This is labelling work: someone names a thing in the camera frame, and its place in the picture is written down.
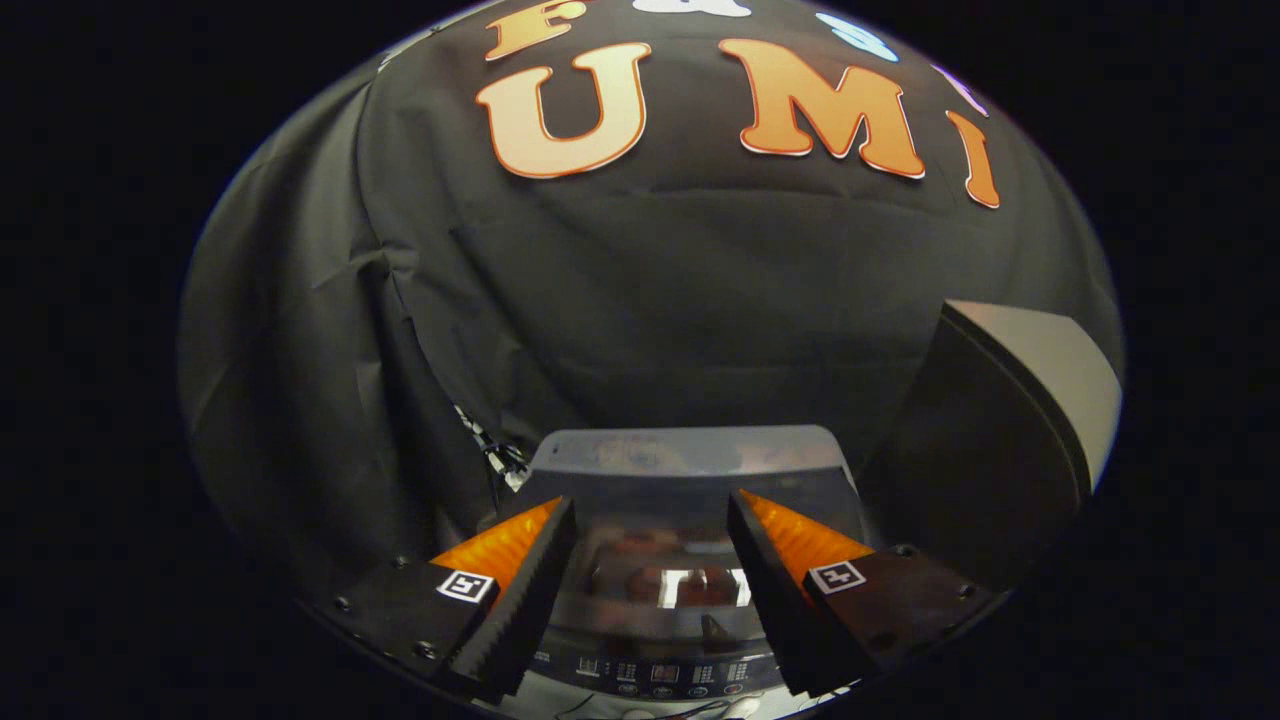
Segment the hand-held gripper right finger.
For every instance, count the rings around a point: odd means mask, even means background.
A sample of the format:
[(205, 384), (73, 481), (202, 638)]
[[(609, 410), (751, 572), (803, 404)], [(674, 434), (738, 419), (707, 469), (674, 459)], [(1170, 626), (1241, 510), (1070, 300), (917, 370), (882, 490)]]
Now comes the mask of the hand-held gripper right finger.
[(996, 601), (911, 544), (876, 550), (746, 489), (730, 495), (727, 528), (795, 694), (897, 673), (956, 639)]

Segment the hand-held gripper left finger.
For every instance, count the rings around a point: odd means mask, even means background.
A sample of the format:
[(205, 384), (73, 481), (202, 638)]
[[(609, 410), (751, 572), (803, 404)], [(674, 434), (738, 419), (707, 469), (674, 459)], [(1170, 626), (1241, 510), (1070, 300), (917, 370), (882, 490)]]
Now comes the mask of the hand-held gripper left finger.
[(330, 626), (426, 688), (498, 705), (517, 693), (577, 539), (554, 497), (431, 560), (397, 560), (335, 587)]

